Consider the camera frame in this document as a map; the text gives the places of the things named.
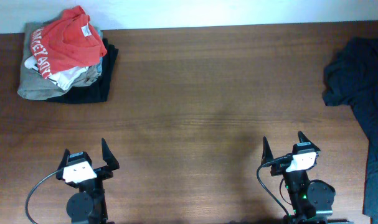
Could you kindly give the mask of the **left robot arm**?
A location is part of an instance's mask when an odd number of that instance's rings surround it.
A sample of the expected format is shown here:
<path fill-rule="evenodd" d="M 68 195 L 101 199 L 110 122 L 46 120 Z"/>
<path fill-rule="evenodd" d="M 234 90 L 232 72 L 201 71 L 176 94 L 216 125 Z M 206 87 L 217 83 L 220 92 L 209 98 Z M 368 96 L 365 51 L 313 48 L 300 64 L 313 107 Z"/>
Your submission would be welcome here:
<path fill-rule="evenodd" d="M 78 189 L 66 205 L 72 224 L 107 224 L 108 212 L 103 181 L 113 177 L 113 171 L 120 168 L 119 162 L 102 139 L 102 159 L 106 164 L 94 169 L 87 152 L 72 154 L 65 150 L 58 166 L 56 179 Z"/>

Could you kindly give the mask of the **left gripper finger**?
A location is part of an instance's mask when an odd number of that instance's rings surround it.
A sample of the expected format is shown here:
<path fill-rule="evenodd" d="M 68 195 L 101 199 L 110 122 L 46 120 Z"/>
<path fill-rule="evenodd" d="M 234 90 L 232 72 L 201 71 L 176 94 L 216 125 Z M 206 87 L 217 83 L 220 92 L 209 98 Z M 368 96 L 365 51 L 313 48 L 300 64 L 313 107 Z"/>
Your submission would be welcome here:
<path fill-rule="evenodd" d="M 70 156 L 70 151 L 69 151 L 68 149 L 66 149 L 66 150 L 64 151 L 63 156 L 62 156 L 62 160 L 61 160 L 61 162 L 60 162 L 60 164 L 59 164 L 59 166 L 58 166 L 58 168 L 57 168 L 58 170 L 62 170 L 64 167 L 67 166 L 69 156 Z"/>
<path fill-rule="evenodd" d="M 119 162 L 110 151 L 110 148 L 108 147 L 108 144 L 104 138 L 102 138 L 102 158 L 110 170 L 117 170 L 120 168 Z"/>

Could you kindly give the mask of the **black folded garment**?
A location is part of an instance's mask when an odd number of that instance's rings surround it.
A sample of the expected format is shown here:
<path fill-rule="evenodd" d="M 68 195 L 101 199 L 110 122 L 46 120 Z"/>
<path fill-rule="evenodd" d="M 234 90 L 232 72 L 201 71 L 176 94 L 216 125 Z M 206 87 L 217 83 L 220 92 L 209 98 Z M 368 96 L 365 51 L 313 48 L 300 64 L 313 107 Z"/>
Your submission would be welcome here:
<path fill-rule="evenodd" d="M 46 102 L 64 104 L 103 103 L 108 99 L 111 76 L 118 56 L 118 49 L 103 38 L 103 44 L 107 49 L 103 57 L 102 73 L 90 86 L 72 87 L 66 94 L 49 98 Z"/>

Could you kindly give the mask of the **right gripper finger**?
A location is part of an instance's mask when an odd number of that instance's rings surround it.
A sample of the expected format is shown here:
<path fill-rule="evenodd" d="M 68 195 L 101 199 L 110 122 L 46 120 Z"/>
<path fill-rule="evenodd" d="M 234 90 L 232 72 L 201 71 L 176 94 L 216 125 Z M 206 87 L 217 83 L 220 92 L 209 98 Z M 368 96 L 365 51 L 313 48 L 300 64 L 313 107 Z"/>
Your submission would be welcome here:
<path fill-rule="evenodd" d="M 313 142 L 311 142 L 302 131 L 298 131 L 298 139 L 299 143 L 298 146 L 312 146 Z"/>
<path fill-rule="evenodd" d="M 273 154 L 272 154 L 272 151 L 271 151 L 271 148 L 270 148 L 270 145 L 268 143 L 266 136 L 263 137 L 262 143 L 263 143 L 263 152 L 262 152 L 261 165 L 264 165 L 274 160 L 274 158 L 273 158 Z"/>

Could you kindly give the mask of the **beige folded garment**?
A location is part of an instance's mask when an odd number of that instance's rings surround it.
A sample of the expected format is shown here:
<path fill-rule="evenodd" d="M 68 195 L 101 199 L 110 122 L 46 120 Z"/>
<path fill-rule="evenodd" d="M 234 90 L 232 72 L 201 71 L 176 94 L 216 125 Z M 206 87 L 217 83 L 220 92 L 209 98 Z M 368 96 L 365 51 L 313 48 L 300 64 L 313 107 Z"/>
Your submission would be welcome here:
<path fill-rule="evenodd" d="M 97 81 L 97 79 L 102 74 L 102 61 L 96 65 L 92 65 L 87 71 L 81 73 L 66 89 L 63 90 L 56 84 L 49 80 L 46 80 L 37 72 L 29 69 L 25 66 L 26 60 L 32 56 L 29 49 L 30 47 L 30 37 L 31 34 L 40 27 L 45 26 L 41 22 L 28 22 L 24 28 L 24 46 L 23 46 L 23 57 L 20 68 L 20 82 L 17 89 L 17 93 L 28 100 L 47 100 L 48 98 L 58 97 L 66 94 L 72 87 L 85 87 L 90 86 L 92 83 Z"/>

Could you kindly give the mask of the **dark green t-shirt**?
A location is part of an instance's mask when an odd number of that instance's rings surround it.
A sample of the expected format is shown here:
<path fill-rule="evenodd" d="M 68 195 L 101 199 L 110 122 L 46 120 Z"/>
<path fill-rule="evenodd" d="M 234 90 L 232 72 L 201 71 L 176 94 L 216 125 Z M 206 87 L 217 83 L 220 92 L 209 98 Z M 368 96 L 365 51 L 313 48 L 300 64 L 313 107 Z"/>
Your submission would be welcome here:
<path fill-rule="evenodd" d="M 369 141 L 363 213 L 378 223 L 378 38 L 351 39 L 323 75 L 324 104 L 350 106 Z"/>

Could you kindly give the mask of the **white folded garment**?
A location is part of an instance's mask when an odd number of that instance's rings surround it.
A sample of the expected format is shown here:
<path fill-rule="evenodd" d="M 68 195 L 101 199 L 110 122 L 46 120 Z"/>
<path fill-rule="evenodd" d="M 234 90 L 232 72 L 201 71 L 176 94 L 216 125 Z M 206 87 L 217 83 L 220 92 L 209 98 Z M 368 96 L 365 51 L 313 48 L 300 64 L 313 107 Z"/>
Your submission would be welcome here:
<path fill-rule="evenodd" d="M 39 66 L 37 64 L 34 56 L 30 56 L 24 61 L 24 66 L 29 70 L 32 70 L 40 74 Z M 74 67 L 69 70 L 64 70 L 53 75 L 49 75 L 46 79 L 61 88 L 62 90 L 67 90 L 71 87 L 72 83 L 78 78 L 82 73 L 86 72 L 89 67 Z"/>

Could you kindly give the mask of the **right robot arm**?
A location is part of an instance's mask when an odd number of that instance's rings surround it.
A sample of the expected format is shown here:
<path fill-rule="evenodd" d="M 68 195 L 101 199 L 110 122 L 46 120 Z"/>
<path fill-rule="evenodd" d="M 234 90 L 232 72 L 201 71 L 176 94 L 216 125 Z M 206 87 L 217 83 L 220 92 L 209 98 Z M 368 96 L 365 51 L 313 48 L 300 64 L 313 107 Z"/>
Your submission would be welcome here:
<path fill-rule="evenodd" d="M 303 132 L 298 132 L 299 142 L 293 145 L 291 153 L 274 158 L 266 137 L 263 138 L 262 161 L 256 176 L 260 185 L 283 209 L 283 223 L 327 223 L 333 214 L 332 205 L 336 191 L 333 186 L 322 180 L 310 180 L 307 172 L 316 164 L 321 152 L 320 148 L 311 142 Z M 260 178 L 262 168 L 271 168 L 272 176 L 283 177 L 284 185 L 294 214 L 289 214 L 286 207 L 270 192 Z"/>

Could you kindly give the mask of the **red printed t-shirt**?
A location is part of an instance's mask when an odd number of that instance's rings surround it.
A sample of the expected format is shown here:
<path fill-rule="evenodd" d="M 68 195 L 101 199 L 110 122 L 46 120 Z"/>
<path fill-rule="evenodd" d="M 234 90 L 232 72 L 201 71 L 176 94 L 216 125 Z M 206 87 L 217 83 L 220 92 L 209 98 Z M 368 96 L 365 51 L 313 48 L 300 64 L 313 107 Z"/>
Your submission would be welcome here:
<path fill-rule="evenodd" d="M 89 67 L 107 53 L 102 38 L 81 6 L 63 11 L 57 19 L 31 34 L 30 50 L 47 79 L 74 67 Z"/>

